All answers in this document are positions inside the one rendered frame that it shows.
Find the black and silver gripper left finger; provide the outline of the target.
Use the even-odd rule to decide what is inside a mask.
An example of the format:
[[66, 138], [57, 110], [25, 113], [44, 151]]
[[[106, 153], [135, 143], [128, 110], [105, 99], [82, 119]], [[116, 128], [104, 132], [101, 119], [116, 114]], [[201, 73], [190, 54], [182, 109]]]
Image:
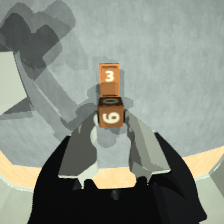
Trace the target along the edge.
[[84, 180], [93, 179], [99, 173], [97, 149], [93, 145], [98, 124], [98, 110], [95, 110], [47, 159], [36, 180], [27, 224], [38, 224], [55, 199], [67, 192], [84, 189]]

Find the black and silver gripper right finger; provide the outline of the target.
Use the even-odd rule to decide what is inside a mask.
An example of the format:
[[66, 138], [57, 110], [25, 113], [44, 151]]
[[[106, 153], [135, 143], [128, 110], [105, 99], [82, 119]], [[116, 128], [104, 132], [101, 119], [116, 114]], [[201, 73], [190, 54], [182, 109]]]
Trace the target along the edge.
[[131, 141], [129, 170], [146, 176], [148, 185], [169, 188], [181, 195], [193, 208], [198, 221], [207, 219], [197, 192], [193, 175], [183, 158], [158, 133], [124, 109], [123, 123], [128, 124], [127, 137]]

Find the brown cube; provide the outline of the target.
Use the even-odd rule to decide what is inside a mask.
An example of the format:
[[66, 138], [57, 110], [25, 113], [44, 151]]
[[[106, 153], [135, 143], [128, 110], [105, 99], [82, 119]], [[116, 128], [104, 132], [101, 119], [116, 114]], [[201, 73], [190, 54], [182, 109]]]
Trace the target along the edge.
[[100, 97], [98, 102], [99, 127], [123, 127], [124, 104], [121, 97]]
[[118, 83], [118, 68], [116, 66], [104, 66], [101, 68], [102, 84]]

